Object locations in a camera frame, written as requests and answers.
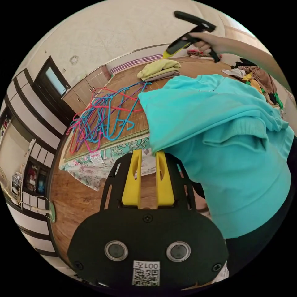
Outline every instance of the door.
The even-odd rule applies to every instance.
[[[70,86],[51,57],[39,71],[32,88],[44,105],[64,124],[71,123],[75,112],[61,100]]]

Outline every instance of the tag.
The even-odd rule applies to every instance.
[[[159,286],[160,262],[134,261],[132,285]]]
[[[100,152],[94,152],[90,154],[90,159],[93,164],[104,164]]]

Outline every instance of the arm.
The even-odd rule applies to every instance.
[[[195,44],[201,51],[209,53],[209,48],[212,47],[218,54],[233,54],[243,57],[264,69],[291,92],[285,75],[270,54],[247,43],[230,38],[218,37],[208,33],[191,33],[191,35],[202,40]]]

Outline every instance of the wooden cabinet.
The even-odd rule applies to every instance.
[[[85,79],[75,85],[72,90],[86,106],[90,103],[93,90]]]
[[[76,113],[84,110],[91,101],[92,92],[96,88],[103,88],[108,82],[108,70],[100,67],[76,84],[62,98]]]
[[[106,78],[101,68],[93,71],[85,78],[85,80],[88,82],[93,90],[96,88],[103,88],[108,82],[108,79]]]
[[[68,93],[62,98],[75,113],[79,113],[86,108],[86,104],[82,102],[80,97],[74,92],[74,90],[68,91]]]

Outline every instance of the yellow folded shirt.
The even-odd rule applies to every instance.
[[[180,68],[181,66],[177,61],[158,60],[145,65],[145,67],[137,74],[137,78],[146,80],[163,73],[179,70]]]

